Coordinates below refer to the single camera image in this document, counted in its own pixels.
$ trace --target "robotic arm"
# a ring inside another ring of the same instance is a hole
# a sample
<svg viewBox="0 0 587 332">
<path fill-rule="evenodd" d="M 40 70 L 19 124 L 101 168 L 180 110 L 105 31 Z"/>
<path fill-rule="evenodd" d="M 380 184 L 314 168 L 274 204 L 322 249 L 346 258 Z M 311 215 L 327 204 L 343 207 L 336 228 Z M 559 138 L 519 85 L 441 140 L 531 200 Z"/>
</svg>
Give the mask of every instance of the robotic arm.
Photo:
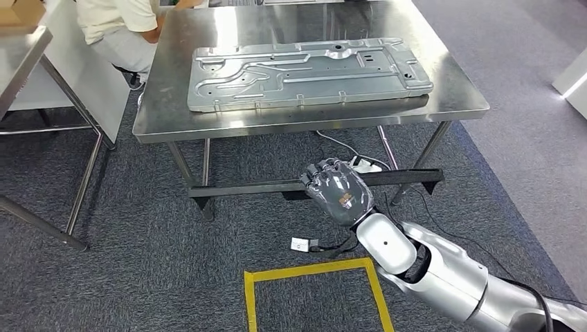
<svg viewBox="0 0 587 332">
<path fill-rule="evenodd" d="M 393 223 L 344 162 L 331 158 L 310 165 L 301 181 L 324 211 L 356 233 L 385 280 L 441 314 L 486 332 L 587 331 L 587 312 L 551 299 L 542 304 L 530 291 L 490 275 L 460 246 L 420 225 Z"/>
</svg>

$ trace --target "black cable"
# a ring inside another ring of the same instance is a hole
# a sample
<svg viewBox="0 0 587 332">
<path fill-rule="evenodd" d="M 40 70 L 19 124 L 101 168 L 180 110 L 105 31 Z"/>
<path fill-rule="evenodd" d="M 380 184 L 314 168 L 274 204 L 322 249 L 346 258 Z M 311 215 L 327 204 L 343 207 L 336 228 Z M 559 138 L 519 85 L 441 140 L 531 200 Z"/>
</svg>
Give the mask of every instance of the black cable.
<svg viewBox="0 0 587 332">
<path fill-rule="evenodd" d="M 399 226 L 399 223 L 397 222 L 397 220 L 395 220 L 395 219 L 393 218 L 393 216 L 391 215 L 391 211 L 389 210 L 389 201 L 388 201 L 388 199 L 387 199 L 387 192 L 383 192 L 383 195 L 384 195 L 384 196 L 385 196 L 385 198 L 386 198 L 386 208 L 387 208 L 387 215 L 389 216 L 389 219 L 391 219 L 391 221 L 392 221 L 392 222 L 393 222 L 393 223 L 394 223 L 396 226 Z"/>
<path fill-rule="evenodd" d="M 436 222 L 436 220 L 432 217 L 432 214 L 430 213 L 430 209 L 428 209 L 428 203 L 426 203 L 426 199 L 424 198 L 424 195 L 418 189 L 416 189 L 414 187 L 410 187 L 410 189 L 413 190 L 413 191 L 415 191 L 415 192 L 417 192 L 420 195 L 420 198 L 422 199 L 422 202 L 424 203 L 424 208 L 426 209 L 426 213 L 428 214 L 428 217 L 436 225 L 436 227 L 438 227 L 439 230 L 441 230 L 444 234 L 447 234 L 447 235 L 449 235 L 451 237 L 455 237 L 457 239 L 463 239 L 465 241 L 473 242 L 474 244 L 476 244 L 479 247 L 479 249 L 485 251 L 501 267 L 501 269 L 504 270 L 507 273 L 507 275 L 509 275 L 511 278 L 514 278 L 514 275 L 511 274 L 504 267 L 504 265 L 502 265 L 501 262 L 499 262 L 499 260 L 495 256 L 493 256 L 493 254 L 491 254 L 487 249 L 483 248 L 483 246 L 480 245 L 477 241 L 475 241 L 473 239 L 469 239 L 467 237 L 461 237 L 459 235 L 455 235 L 455 234 L 452 234 L 452 233 L 447 232 L 446 230 L 444 230 L 444 228 L 442 228 L 440 226 L 440 224 L 438 222 Z"/>
<path fill-rule="evenodd" d="M 558 300 L 558 301 L 572 302 L 572 303 L 576 303 L 576 304 L 581 304 L 581 305 L 587 306 L 587 303 L 584 303 L 584 302 L 581 302 L 581 301 L 577 301 L 575 299 L 564 299 L 562 297 L 548 296 L 548 295 L 544 295 L 544 297 L 547 297 L 549 299 L 555 299 L 555 300 Z"/>
<path fill-rule="evenodd" d="M 337 244 L 335 246 L 330 246 L 330 247 L 312 246 L 312 247 L 310 247 L 309 251 L 310 252 L 324 252 L 324 251 L 330 251 L 330 250 L 340 249 L 342 246 L 344 246 L 347 243 L 347 241 L 349 241 L 351 239 L 351 237 L 352 237 L 352 234 L 349 235 L 345 239 L 345 241 L 343 241 L 342 243 Z M 359 246 L 359 240 L 357 239 L 356 240 L 356 243 L 354 244 L 354 246 L 352 246 L 351 248 L 342 250 L 341 253 L 343 253 L 343 252 L 351 252 L 351 251 L 355 250 L 356 247 L 358 247 L 358 246 Z"/>
<path fill-rule="evenodd" d="M 546 301 L 544 300 L 542 294 L 538 293 L 538 291 L 533 289 L 532 287 L 526 284 L 522 284 L 521 282 L 517 282 L 516 280 L 505 278 L 499 279 L 503 280 L 504 282 L 509 282 L 510 284 L 518 286 L 520 288 L 524 288 L 525 290 L 531 292 L 535 296 L 538 303 L 542 306 L 542 310 L 544 310 L 544 317 L 546 319 L 546 332 L 554 332 L 554 326 L 552 325 L 552 316 L 550 315 L 550 309 L 548 308 L 548 305 L 546 304 Z"/>
<path fill-rule="evenodd" d="M 432 214 L 430 213 L 430 209 L 428 208 L 428 203 L 426 203 L 426 199 L 424 198 L 424 195 L 422 194 L 422 192 L 419 191 L 418 189 L 414 188 L 414 187 L 410 187 L 408 190 L 413 190 L 413 191 L 417 192 L 420 195 L 420 198 L 422 199 L 422 203 L 424 204 L 424 208 L 426 209 L 426 213 L 428 214 L 428 217 L 436 225 L 436 227 L 438 227 L 438 229 L 440 231 L 442 231 L 444 234 L 447 234 L 447 235 L 449 235 L 451 237 L 455 237 L 455 238 L 458 238 L 458 239 L 463 239 L 465 241 L 473 242 L 474 244 L 476 244 L 479 247 L 479 249 L 485 251 L 501 267 L 501 269 L 504 270 L 512 279 L 514 278 L 514 275 L 511 274 L 510 271 L 508 271 L 504 267 L 504 265 L 501 264 L 501 262 L 495 256 L 493 256 L 493 254 L 491 254 L 487 249 L 483 248 L 483 246 L 480 245 L 477 241 L 475 241 L 473 239 L 469 239 L 467 237 L 461 237 L 459 235 L 455 235 L 455 234 L 452 234 L 452 233 L 447 232 L 446 230 L 444 230 L 444 228 L 442 228 L 438 224 L 438 222 L 434 219 L 434 217 L 432 217 Z M 387 202 L 387 194 L 386 193 L 384 193 L 384 194 L 385 194 L 385 197 L 386 197 L 386 205 L 387 205 L 387 208 L 388 208 L 388 214 L 391 217 L 391 213 L 389 213 L 389 204 Z M 555 297 L 555 296 L 548 296 L 548 295 L 544 295 L 543 297 L 547 297 L 549 299 L 555 299 L 555 300 L 558 300 L 558 301 L 565 301 L 565 302 L 572 302 L 572 303 L 576 303 L 576 304 L 582 304 L 584 306 L 587 306 L 587 303 L 583 303 L 583 302 L 580 302 L 580 301 L 577 301 L 577 300 L 574 300 L 574 299 L 565 299 L 565 298 L 562 298 L 562 297 Z"/>
</svg>

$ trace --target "white shirt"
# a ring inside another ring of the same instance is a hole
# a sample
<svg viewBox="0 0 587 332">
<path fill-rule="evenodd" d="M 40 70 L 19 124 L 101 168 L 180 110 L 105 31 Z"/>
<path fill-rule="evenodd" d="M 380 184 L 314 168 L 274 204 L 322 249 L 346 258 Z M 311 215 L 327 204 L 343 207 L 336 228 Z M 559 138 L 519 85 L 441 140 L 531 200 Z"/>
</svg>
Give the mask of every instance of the white shirt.
<svg viewBox="0 0 587 332">
<path fill-rule="evenodd" d="M 88 44 L 118 26 L 136 33 L 154 30 L 158 12 L 159 0 L 78 0 L 78 24 Z"/>
</svg>

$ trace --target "table top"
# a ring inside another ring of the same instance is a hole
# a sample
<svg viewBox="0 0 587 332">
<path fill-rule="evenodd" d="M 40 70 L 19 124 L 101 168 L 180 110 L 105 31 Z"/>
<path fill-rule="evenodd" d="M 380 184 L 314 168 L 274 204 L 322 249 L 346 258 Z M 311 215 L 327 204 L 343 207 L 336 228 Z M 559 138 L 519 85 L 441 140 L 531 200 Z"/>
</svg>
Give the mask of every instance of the table top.
<svg viewBox="0 0 587 332">
<path fill-rule="evenodd" d="M 434 90 L 418 98 L 195 113 L 188 108 L 192 54 L 199 47 L 400 37 Z M 140 142 L 250 136 L 481 118 L 487 101 L 409 0 L 172 10 L 138 110 Z"/>
<path fill-rule="evenodd" d="M 0 30 L 0 120 L 52 38 L 44 26 Z"/>
</svg>

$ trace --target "table leg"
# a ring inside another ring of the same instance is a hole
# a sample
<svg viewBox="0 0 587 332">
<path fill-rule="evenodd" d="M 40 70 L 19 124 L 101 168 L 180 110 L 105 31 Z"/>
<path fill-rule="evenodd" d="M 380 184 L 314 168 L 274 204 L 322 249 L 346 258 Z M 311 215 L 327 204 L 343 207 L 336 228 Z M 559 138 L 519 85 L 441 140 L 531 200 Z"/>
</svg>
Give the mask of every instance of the table leg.
<svg viewBox="0 0 587 332">
<path fill-rule="evenodd" d="M 9 129 L 9 130 L 0 130 L 0 136 L 8 136 L 8 135 L 22 135 L 25 133 L 57 133 L 59 131 L 68 131 L 68 130 L 81 130 L 81 129 L 92 129 L 92 126 L 89 124 L 64 124 L 64 125 L 57 125 L 45 128 L 36 128 L 36 129 Z"/>
<path fill-rule="evenodd" d="M 173 155 L 173 159 L 175 160 L 177 167 L 179 167 L 181 176 L 188 183 L 188 187 L 194 185 L 195 181 L 194 176 L 192 175 L 192 170 L 190 169 L 190 166 L 188 166 L 188 163 L 186 162 L 186 159 L 183 157 L 183 154 L 181 153 L 181 150 L 179 149 L 177 144 L 175 142 L 168 142 L 167 145 L 169 147 L 169 150 L 171 150 L 171 154 Z"/>
<path fill-rule="evenodd" d="M 86 196 L 86 191 L 88 189 L 88 184 L 90 182 L 91 174 L 93 171 L 93 167 L 96 164 L 96 158 L 98 157 L 98 152 L 100 151 L 100 145 L 102 144 L 102 134 L 98 134 L 98 139 L 96 143 L 93 145 L 92 152 L 90 154 L 90 159 L 88 160 L 88 165 L 86 166 L 86 170 L 84 172 L 84 176 L 82 177 L 82 184 L 78 189 L 78 195 L 75 197 L 75 201 L 73 202 L 73 207 L 71 208 L 71 213 L 69 215 L 69 221 L 67 222 L 66 233 L 68 235 L 73 234 L 73 228 L 75 227 L 75 222 L 78 220 L 78 215 L 80 213 L 80 208 L 82 207 L 82 203 L 84 202 L 84 197 Z"/>
<path fill-rule="evenodd" d="M 91 114 L 86 109 L 84 103 L 79 99 L 78 95 L 75 94 L 73 89 L 69 86 L 67 81 L 63 78 L 63 76 L 61 76 L 59 71 L 57 71 L 57 69 L 53 66 L 49 58 L 43 55 L 39 60 L 39 63 L 43 66 L 43 68 L 45 69 L 45 71 L 47 71 L 51 78 L 53 78 L 55 83 L 57 83 L 57 85 L 63 90 L 63 92 L 71 101 L 71 103 L 78 111 L 78 113 L 84 118 L 84 120 L 86 120 L 86 122 L 88 122 L 92 126 L 96 134 L 102 135 L 101 141 L 103 141 L 108 150 L 114 149 L 116 147 L 115 144 L 110 140 L 110 138 L 108 138 L 108 136 L 102 130 L 102 128 L 100 128 L 100 125 L 92 118 Z"/>
<path fill-rule="evenodd" d="M 177 146 L 175 142 L 168 142 L 169 149 L 171 150 L 171 154 L 173 155 L 173 159 L 179 167 L 179 171 L 181 172 L 181 176 L 188 184 L 188 188 L 195 186 L 196 181 L 194 180 L 194 176 L 192 174 L 192 170 L 190 166 L 186 162 L 186 158 L 183 157 L 181 150 Z M 208 176 L 209 176 L 209 169 L 210 169 L 210 139 L 204 140 L 204 167 L 202 171 L 202 185 L 204 187 L 208 186 Z M 214 209 L 213 209 L 213 202 L 210 197 L 194 197 L 193 198 L 196 204 L 199 206 L 202 216 L 205 220 L 211 221 L 214 219 Z"/>
<path fill-rule="evenodd" d="M 387 136 L 385 131 L 383 131 L 383 126 L 377 126 L 377 131 L 379 132 L 379 137 L 381 138 L 381 142 L 383 143 L 383 148 L 386 150 L 387 158 L 389 159 L 391 170 L 399 169 L 397 167 L 397 163 L 395 162 L 395 157 L 393 156 L 393 152 L 391 151 L 391 147 L 389 146 L 389 142 L 387 140 Z"/>
<path fill-rule="evenodd" d="M 438 146 L 438 143 L 440 142 L 440 140 L 442 139 L 444 134 L 449 130 L 451 125 L 452 125 L 452 121 L 443 121 L 438 125 L 438 128 L 436 129 L 436 131 L 434 132 L 434 134 L 432 135 L 432 137 L 428 141 L 428 144 L 424 148 L 422 154 L 420 154 L 420 157 L 418 158 L 418 160 L 416 160 L 414 167 L 412 167 L 413 169 L 418 169 L 418 168 L 421 168 L 422 166 L 424 166 L 424 163 L 426 162 L 426 160 L 428 159 L 430 154 L 434 151 L 434 149 Z M 399 190 L 397 191 L 397 193 L 393 197 L 391 203 L 392 204 L 399 204 L 401 199 L 408 192 L 409 188 L 410 188 L 410 185 L 408 185 L 408 184 L 401 185 L 401 187 L 399 188 Z"/>
<path fill-rule="evenodd" d="M 0 195 L 0 209 L 8 211 L 9 213 L 18 216 L 21 220 L 39 228 L 41 231 L 45 232 L 46 234 L 63 241 L 68 246 L 75 248 L 77 250 L 84 251 L 88 248 L 88 245 L 81 242 L 80 240 L 72 237 L 71 235 L 62 232 L 59 228 L 51 225 L 47 221 L 39 218 L 36 214 L 33 214 L 31 211 L 25 209 L 24 207 L 20 206 L 20 204 L 11 201 L 4 195 Z"/>
<path fill-rule="evenodd" d="M 204 140 L 204 163 L 202 164 L 202 186 L 208 186 L 208 177 L 210 176 L 210 139 Z"/>
</svg>

